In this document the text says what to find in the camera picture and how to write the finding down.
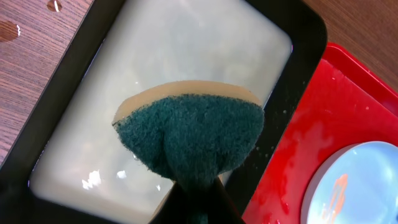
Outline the red plastic tray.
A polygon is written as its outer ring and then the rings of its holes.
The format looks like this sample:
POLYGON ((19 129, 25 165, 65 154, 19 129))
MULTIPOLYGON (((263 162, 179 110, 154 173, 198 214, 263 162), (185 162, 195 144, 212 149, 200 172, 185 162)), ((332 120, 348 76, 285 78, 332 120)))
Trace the red plastic tray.
POLYGON ((303 223, 318 168, 340 149, 369 141, 397 144, 397 93, 329 43, 243 220, 303 223))

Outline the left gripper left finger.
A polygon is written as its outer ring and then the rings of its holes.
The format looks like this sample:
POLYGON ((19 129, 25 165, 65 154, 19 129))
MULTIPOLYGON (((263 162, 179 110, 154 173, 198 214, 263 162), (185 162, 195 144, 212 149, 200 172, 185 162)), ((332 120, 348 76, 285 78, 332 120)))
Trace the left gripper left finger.
POLYGON ((149 224, 187 224, 188 212, 187 195, 179 184, 174 184, 165 202, 149 224))

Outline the light blue plate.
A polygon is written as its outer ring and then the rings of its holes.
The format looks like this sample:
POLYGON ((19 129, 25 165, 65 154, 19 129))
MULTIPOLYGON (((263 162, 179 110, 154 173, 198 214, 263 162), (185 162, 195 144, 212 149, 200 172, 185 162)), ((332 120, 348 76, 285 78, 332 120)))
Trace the light blue plate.
POLYGON ((397 146, 346 146, 313 175, 300 213, 305 224, 397 224, 397 146))

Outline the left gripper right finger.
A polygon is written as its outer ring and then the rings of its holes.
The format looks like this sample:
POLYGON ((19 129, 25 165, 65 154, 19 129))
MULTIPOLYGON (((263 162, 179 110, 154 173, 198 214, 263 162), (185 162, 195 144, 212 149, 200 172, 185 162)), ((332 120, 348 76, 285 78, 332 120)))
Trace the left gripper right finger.
POLYGON ((206 196, 209 224, 245 224, 218 177, 206 196))

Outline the black tray with water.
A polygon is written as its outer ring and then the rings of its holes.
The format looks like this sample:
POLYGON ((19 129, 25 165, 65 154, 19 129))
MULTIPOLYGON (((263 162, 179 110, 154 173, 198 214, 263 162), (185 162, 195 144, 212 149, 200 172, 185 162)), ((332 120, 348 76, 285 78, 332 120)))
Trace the black tray with water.
POLYGON ((239 85, 264 130, 221 177, 244 213, 326 48, 303 1, 95 1, 1 165, 2 223, 149 223, 172 182, 119 142, 128 97, 167 82, 239 85))

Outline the green and yellow sponge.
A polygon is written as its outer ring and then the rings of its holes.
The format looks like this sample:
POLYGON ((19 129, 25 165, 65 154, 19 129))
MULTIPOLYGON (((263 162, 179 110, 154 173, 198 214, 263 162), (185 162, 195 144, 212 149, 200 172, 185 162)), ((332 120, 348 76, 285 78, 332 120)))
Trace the green and yellow sponge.
POLYGON ((215 196, 219 176, 254 149, 264 111, 260 99, 241 86, 187 80, 124 100, 112 125, 126 149, 181 189, 185 223, 211 223, 229 218, 215 196))

